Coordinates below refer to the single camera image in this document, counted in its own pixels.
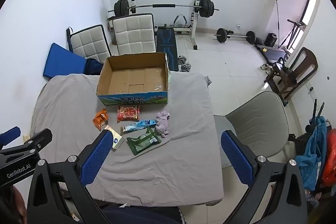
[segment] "yellow and white package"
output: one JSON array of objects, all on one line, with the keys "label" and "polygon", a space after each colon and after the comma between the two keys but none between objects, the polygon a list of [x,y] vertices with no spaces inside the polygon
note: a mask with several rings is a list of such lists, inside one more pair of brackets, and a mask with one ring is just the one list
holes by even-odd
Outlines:
[{"label": "yellow and white package", "polygon": [[112,132],[113,135],[112,148],[118,149],[125,139],[121,135],[119,135],[112,127],[106,126],[105,129],[110,130]]}]

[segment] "gray tablecloth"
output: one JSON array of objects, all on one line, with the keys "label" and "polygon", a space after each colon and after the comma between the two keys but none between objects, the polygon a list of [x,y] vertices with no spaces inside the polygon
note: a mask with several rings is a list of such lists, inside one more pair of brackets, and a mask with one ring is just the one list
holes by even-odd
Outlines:
[{"label": "gray tablecloth", "polygon": [[[44,128],[53,140],[41,152],[49,163],[78,155],[99,134],[92,119],[106,108],[108,125],[116,131],[117,106],[104,106],[96,97],[98,76],[56,76],[41,92],[31,134]],[[199,73],[171,72],[168,104],[140,106],[140,119],[170,113],[167,138],[137,156],[126,141],[111,151],[95,181],[87,185],[93,198],[143,206],[209,204],[223,198],[219,144],[209,91]],[[144,130],[129,133],[138,137]]]}]

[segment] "pink cloth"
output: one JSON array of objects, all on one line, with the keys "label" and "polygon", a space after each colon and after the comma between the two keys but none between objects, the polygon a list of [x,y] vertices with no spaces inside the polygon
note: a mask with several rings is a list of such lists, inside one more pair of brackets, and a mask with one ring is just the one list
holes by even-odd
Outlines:
[{"label": "pink cloth", "polygon": [[168,128],[168,119],[170,117],[170,114],[166,111],[159,112],[156,115],[156,131],[161,135],[162,138],[167,137],[169,132],[167,131]]}]

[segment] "blue gripper pad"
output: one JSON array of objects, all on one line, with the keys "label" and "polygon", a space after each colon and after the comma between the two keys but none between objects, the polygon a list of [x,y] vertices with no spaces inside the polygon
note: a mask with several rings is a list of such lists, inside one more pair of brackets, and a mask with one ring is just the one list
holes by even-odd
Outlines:
[{"label": "blue gripper pad", "polygon": [[20,137],[21,131],[18,127],[13,127],[12,129],[0,134],[0,145],[8,145],[10,142],[14,141],[16,138]]},{"label": "blue gripper pad", "polygon": [[224,131],[222,133],[220,142],[226,156],[230,160],[232,167],[238,175],[240,182],[250,187],[254,181],[253,167],[251,163],[228,132]]},{"label": "blue gripper pad", "polygon": [[94,147],[90,155],[87,157],[86,161],[82,164],[80,181],[84,186],[87,184],[91,184],[94,181],[96,175],[98,174],[98,171],[100,170],[100,167],[103,165],[107,155],[109,154],[112,148],[113,145],[112,132],[109,130],[103,130],[101,132],[101,135],[103,136],[102,137],[100,135],[98,136],[98,138],[100,137],[101,139]]}]

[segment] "chrome dumbbell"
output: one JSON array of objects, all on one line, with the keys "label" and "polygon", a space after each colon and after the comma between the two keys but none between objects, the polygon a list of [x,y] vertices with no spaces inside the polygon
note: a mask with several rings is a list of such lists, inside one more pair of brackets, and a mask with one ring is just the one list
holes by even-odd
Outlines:
[{"label": "chrome dumbbell", "polygon": [[187,58],[184,55],[180,55],[177,59],[177,63],[181,65],[182,72],[190,72],[191,64],[187,63]]}]

